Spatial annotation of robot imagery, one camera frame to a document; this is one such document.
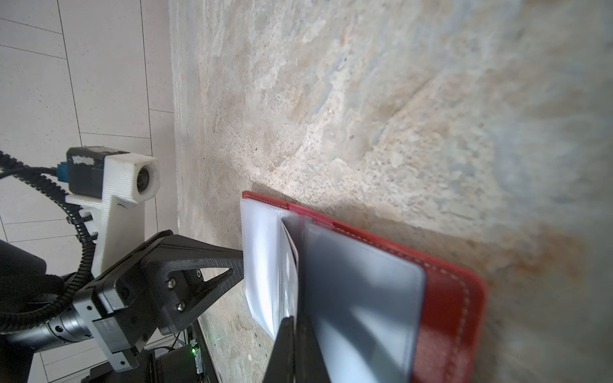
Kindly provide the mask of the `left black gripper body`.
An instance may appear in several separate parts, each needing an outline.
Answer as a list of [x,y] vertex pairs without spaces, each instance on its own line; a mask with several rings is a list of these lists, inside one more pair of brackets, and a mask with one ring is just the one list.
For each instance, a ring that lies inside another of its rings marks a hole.
[[157,329],[156,306],[148,293],[127,287],[112,289],[110,298],[88,287],[58,316],[3,338],[9,346],[33,352],[94,340],[116,372],[135,370],[140,367],[139,354]]

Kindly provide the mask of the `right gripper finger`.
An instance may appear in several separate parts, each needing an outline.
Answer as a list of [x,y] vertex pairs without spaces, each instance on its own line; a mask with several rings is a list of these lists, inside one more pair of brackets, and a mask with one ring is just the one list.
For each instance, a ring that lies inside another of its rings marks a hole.
[[331,383],[311,319],[306,314],[282,320],[263,383]]

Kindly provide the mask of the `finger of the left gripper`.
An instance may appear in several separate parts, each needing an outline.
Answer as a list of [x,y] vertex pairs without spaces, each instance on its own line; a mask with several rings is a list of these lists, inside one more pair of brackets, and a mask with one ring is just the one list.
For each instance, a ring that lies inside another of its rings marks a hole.
[[243,252],[206,244],[181,236],[170,230],[156,233],[148,239],[140,269],[152,282],[207,282],[205,269],[221,270],[223,281],[244,279]]
[[240,267],[223,267],[210,279],[200,269],[144,268],[149,294],[157,310],[156,325],[164,335],[187,329],[209,307],[244,278]]

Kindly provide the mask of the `red leather card holder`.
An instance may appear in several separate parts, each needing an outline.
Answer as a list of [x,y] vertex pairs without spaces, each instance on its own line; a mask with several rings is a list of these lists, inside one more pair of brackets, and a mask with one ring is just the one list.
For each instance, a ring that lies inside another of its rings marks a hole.
[[466,382],[487,303],[475,272],[246,191],[245,295],[274,338],[306,314],[331,382]]

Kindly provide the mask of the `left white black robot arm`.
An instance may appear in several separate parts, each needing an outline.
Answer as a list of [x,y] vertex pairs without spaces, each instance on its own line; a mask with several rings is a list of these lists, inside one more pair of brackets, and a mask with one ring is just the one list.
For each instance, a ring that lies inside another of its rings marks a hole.
[[25,382],[41,351],[94,340],[104,364],[87,382],[215,380],[197,320],[244,277],[243,254],[162,231],[99,276],[64,276],[1,245],[1,380]]

